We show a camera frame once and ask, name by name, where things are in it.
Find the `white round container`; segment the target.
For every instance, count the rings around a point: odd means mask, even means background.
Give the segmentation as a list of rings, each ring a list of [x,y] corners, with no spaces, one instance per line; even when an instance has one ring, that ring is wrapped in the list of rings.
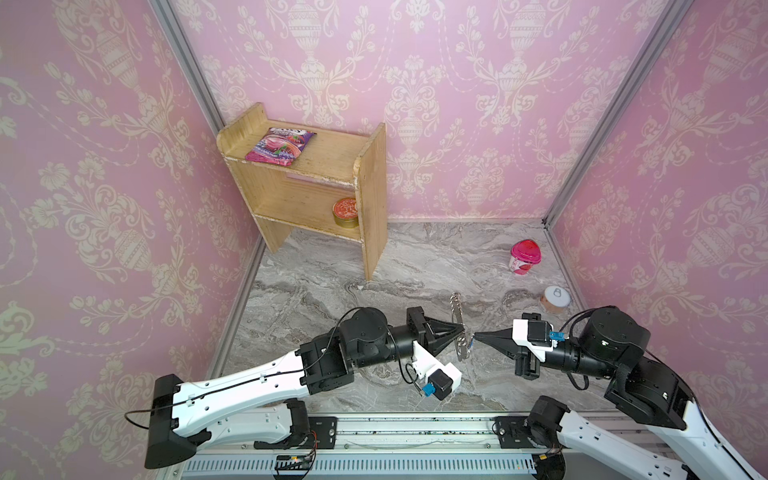
[[[548,286],[540,297],[543,308],[550,313],[558,314],[567,309],[572,302],[570,292],[559,286]]]

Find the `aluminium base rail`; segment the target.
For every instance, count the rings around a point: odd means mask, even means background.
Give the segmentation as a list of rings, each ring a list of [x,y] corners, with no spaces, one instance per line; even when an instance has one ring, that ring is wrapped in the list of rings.
[[[198,453],[214,448],[236,447],[255,450],[255,441],[275,443],[285,439],[294,422],[309,416],[335,416],[338,418],[334,449],[395,450],[399,448],[427,448],[454,445],[458,448],[484,445],[500,448],[491,427],[497,416],[521,415],[512,412],[419,412],[419,413],[331,413],[311,415],[304,404],[296,408],[287,405],[257,408],[218,420],[189,439]],[[543,433],[530,430],[532,448],[551,447]]]

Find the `purple snack packet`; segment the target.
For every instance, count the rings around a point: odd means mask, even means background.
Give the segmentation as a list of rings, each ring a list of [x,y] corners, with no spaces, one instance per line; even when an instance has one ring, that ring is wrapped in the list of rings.
[[[291,166],[314,136],[314,132],[305,129],[270,127],[245,155],[245,159],[257,163]]]

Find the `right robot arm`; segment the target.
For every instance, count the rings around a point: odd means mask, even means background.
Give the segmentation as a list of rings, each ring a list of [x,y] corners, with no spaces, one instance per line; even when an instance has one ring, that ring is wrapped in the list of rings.
[[[663,459],[589,423],[564,403],[540,397],[527,419],[536,443],[586,454],[639,479],[758,479],[760,473],[712,425],[693,389],[648,354],[651,334],[616,306],[587,309],[560,328],[526,313],[511,327],[477,332],[473,339],[515,363],[515,373],[536,380],[542,369],[581,376],[588,389],[604,379],[605,399],[663,441],[675,454]]]

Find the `red lid tin can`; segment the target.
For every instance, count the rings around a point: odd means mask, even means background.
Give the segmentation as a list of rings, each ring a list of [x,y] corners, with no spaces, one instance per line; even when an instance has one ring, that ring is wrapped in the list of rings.
[[[335,202],[332,207],[332,215],[335,223],[347,229],[355,228],[359,225],[356,199],[352,197],[342,198]]]

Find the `wooden shelf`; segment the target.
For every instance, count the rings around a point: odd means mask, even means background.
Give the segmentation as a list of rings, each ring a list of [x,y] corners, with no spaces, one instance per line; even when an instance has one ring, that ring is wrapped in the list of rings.
[[[299,124],[270,119],[257,103],[225,126],[220,151],[270,252],[299,228],[361,245],[365,278],[373,279],[388,241],[387,125],[367,136],[313,127],[309,145],[291,166],[247,161],[245,155],[270,127]],[[359,225],[338,226],[336,201],[356,199]]]

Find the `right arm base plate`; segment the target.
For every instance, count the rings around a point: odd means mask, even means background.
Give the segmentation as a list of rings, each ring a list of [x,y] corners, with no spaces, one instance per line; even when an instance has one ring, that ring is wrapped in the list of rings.
[[[504,449],[529,449],[533,444],[529,438],[527,418],[521,415],[497,416],[491,427],[499,446]]]

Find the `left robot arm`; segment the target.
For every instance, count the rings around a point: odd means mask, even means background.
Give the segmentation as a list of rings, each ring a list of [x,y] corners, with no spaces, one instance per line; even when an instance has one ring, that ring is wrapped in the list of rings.
[[[304,398],[349,385],[357,370],[384,363],[396,363],[406,384],[442,401],[460,386],[461,373],[437,357],[464,333],[462,324],[430,318],[420,307],[407,309],[401,326],[377,308],[354,307],[328,332],[260,366],[198,382],[161,376],[145,411],[144,466],[170,467],[235,436],[298,447],[314,437]]]

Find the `pink lid cup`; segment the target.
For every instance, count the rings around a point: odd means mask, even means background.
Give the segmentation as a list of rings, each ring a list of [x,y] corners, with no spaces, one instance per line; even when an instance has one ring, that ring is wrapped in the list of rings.
[[[542,260],[540,246],[532,239],[517,242],[510,250],[509,268],[518,275],[526,275]]]

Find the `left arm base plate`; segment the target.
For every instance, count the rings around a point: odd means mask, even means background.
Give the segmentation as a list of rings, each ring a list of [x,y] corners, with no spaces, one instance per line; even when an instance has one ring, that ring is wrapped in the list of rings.
[[[296,448],[331,450],[335,448],[338,418],[335,416],[309,416],[294,422],[289,435],[278,442],[255,441],[255,450],[289,450]]]

